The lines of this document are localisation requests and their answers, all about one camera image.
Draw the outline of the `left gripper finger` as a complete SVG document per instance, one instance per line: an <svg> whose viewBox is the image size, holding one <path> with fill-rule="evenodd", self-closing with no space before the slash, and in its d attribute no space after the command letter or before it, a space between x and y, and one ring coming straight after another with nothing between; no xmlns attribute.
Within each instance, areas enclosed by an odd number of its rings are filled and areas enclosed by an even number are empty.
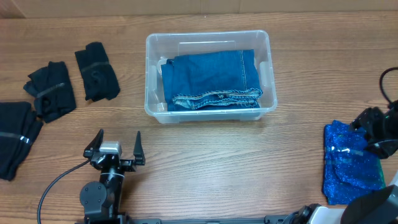
<svg viewBox="0 0 398 224"><path fill-rule="evenodd" d="M136 134L136 141L133 150L134 160L135 161L143 161L144 160L144 151L142 148L142 141L141 141L141 132L138 131Z"/></svg>
<svg viewBox="0 0 398 224"><path fill-rule="evenodd" d="M103 142L104 130L100 129L95 138L85 148L85 151L97 151Z"/></svg>

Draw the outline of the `blue sequin fabric bundle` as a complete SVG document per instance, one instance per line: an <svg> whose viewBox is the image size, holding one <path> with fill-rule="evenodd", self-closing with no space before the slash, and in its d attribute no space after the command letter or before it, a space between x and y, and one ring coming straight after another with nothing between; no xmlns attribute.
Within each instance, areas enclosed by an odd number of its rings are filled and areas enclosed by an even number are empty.
<svg viewBox="0 0 398 224"><path fill-rule="evenodd" d="M347 205L386 186L380 159L364 150L364 134L337 120L324 128L322 191L329 205Z"/></svg>

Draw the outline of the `large black garment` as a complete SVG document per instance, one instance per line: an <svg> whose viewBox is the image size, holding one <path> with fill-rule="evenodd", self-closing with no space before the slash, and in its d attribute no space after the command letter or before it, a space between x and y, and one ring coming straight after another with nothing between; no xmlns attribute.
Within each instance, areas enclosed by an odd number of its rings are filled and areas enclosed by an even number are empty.
<svg viewBox="0 0 398 224"><path fill-rule="evenodd" d="M1 103L1 178L11 181L29 155L43 122L30 103Z"/></svg>

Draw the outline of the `clear plastic storage bin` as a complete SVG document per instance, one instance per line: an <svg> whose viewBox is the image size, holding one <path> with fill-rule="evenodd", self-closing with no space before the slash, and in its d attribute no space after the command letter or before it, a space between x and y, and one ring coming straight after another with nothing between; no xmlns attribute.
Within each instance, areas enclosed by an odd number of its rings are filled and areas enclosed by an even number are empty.
<svg viewBox="0 0 398 224"><path fill-rule="evenodd" d="M254 66L263 95L259 107L233 110L168 111L164 97L161 65L167 59L186 54L205 54L225 50L254 50ZM277 108L274 70L269 36L263 30L229 32L158 33L146 39L146 84L144 108L162 124L187 121L259 120Z"/></svg>

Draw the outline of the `blue denim jeans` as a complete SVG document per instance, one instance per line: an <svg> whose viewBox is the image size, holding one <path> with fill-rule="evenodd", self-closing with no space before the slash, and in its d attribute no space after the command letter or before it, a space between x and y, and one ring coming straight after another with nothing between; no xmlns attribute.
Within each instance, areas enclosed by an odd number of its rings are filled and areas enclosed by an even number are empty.
<svg viewBox="0 0 398 224"><path fill-rule="evenodd" d="M161 67L168 111L258 108L254 50L180 55Z"/></svg>

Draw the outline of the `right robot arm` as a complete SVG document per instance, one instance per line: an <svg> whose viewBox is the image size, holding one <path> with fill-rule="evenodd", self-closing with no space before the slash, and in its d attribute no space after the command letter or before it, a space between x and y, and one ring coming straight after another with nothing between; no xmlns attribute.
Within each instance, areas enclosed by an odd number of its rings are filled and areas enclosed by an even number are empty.
<svg viewBox="0 0 398 224"><path fill-rule="evenodd" d="M397 223L397 182L386 185L381 167L397 151L397 102L388 108L324 127L322 191L329 206L304 206L284 223Z"/></svg>

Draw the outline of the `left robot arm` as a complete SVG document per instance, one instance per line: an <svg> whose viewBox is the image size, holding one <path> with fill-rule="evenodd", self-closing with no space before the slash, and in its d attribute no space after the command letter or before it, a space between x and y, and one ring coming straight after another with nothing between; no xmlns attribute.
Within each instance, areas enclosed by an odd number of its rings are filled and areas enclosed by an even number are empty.
<svg viewBox="0 0 398 224"><path fill-rule="evenodd" d="M141 134L136 135L133 159L122 159L121 143L104 141L103 136L104 131L100 129L83 152L90 165L101 172L98 181L87 183L80 192L84 222L131 223L130 216L119 208L125 173L135 172L137 166L146 164Z"/></svg>

